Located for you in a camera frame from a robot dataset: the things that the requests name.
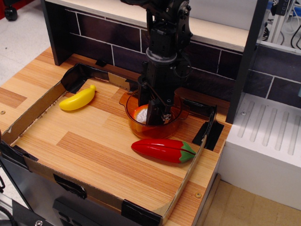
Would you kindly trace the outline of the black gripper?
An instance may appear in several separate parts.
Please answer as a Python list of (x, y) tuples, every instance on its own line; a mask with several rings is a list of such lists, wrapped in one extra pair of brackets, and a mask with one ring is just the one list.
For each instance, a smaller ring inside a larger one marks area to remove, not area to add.
[(169, 57), (147, 51), (146, 56), (138, 78), (138, 105), (148, 103), (147, 125), (167, 124), (171, 119), (174, 92), (190, 75), (191, 62), (183, 51)]

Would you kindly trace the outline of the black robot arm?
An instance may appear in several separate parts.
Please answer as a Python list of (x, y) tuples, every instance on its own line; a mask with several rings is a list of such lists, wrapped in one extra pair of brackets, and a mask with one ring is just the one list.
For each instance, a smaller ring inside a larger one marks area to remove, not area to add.
[(171, 119), (174, 92), (191, 73), (184, 52), (193, 34), (189, 27), (191, 7), (187, 0), (126, 0), (146, 10), (150, 43), (147, 61), (138, 78), (138, 105), (147, 105), (146, 125), (161, 125)]

